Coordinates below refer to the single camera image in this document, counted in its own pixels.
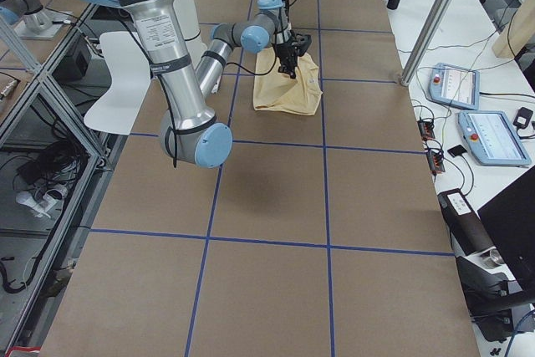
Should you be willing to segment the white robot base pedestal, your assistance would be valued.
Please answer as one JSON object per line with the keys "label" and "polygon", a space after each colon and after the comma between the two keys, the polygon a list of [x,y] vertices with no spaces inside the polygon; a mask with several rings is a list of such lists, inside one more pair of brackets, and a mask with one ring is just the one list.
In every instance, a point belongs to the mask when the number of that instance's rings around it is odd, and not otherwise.
{"label": "white robot base pedestal", "polygon": [[206,45],[201,39],[194,0],[174,0],[173,8],[191,57],[200,58],[206,51]]}

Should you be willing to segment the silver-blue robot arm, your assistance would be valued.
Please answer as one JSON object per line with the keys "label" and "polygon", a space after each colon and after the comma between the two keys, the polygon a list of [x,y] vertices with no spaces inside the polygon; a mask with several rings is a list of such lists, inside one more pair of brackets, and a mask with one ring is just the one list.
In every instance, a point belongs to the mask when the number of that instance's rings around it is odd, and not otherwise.
{"label": "silver-blue robot arm", "polygon": [[223,164],[232,149],[232,132],[217,122],[206,97],[233,50],[243,48],[257,54],[272,46],[279,72],[295,78],[298,59],[311,43],[309,35],[293,31],[288,18],[289,0],[257,0],[254,18],[213,29],[208,49],[199,64],[194,64],[173,8],[175,0],[84,1],[122,8],[131,16],[142,52],[160,81],[168,105],[161,122],[161,147],[174,161],[205,168]]}
{"label": "silver-blue robot arm", "polygon": [[257,0],[257,6],[254,18],[240,23],[221,23],[211,31],[208,50],[196,67],[196,78],[204,97],[212,92],[235,48],[258,54],[272,46],[280,63],[278,71],[292,79],[296,77],[298,59],[307,52],[311,37],[292,30],[283,0]]}

